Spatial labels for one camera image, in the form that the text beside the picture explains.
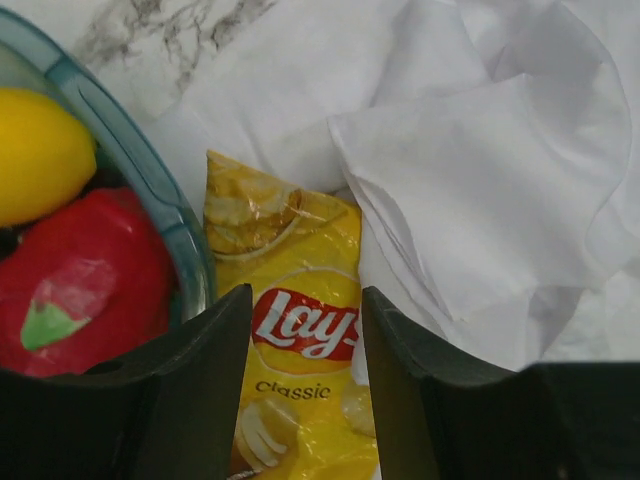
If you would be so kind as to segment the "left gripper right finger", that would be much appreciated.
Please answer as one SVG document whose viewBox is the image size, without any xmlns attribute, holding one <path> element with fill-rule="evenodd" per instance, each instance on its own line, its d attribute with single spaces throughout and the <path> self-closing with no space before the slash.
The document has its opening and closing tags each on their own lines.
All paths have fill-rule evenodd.
<svg viewBox="0 0 640 480">
<path fill-rule="evenodd" d="M 421 327 L 378 289 L 362 323 L 385 479 L 635 479 L 639 366 L 511 372 Z"/>
</svg>

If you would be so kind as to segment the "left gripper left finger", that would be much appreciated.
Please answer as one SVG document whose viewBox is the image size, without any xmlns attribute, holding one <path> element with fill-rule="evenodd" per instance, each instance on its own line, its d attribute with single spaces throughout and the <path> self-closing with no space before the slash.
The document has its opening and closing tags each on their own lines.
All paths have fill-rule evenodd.
<svg viewBox="0 0 640 480">
<path fill-rule="evenodd" d="M 240 285 L 83 375 L 1 374 L 5 479 L 223 479 L 248 351 Z"/>
</svg>

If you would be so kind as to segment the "white shirt garment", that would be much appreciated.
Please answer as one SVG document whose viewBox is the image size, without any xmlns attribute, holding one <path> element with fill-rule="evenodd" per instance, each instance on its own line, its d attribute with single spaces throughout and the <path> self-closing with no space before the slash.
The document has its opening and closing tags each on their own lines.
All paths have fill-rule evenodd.
<svg viewBox="0 0 640 480">
<path fill-rule="evenodd" d="M 149 132 L 195 207 L 211 150 L 350 191 L 363 283 L 477 357 L 639 356 L 635 1 L 282 1 Z"/>
</svg>

